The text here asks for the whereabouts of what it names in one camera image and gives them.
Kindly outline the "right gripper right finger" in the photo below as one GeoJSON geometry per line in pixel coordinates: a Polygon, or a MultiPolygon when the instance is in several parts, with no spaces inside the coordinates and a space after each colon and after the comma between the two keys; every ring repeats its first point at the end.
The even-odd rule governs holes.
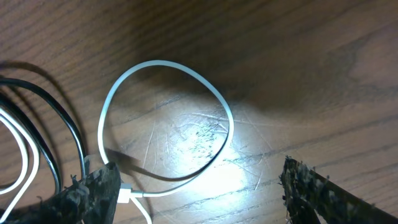
{"type": "Polygon", "coordinates": [[[397,218],[345,191],[292,157],[279,176],[288,223],[397,223],[397,218]]]}

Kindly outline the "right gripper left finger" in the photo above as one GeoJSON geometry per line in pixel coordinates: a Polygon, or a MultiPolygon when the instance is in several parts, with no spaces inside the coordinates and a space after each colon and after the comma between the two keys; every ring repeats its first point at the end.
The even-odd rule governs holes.
{"type": "Polygon", "coordinates": [[[11,213],[6,223],[93,223],[109,224],[114,220],[121,186],[117,164],[110,162],[59,194],[33,208],[11,213]]]}

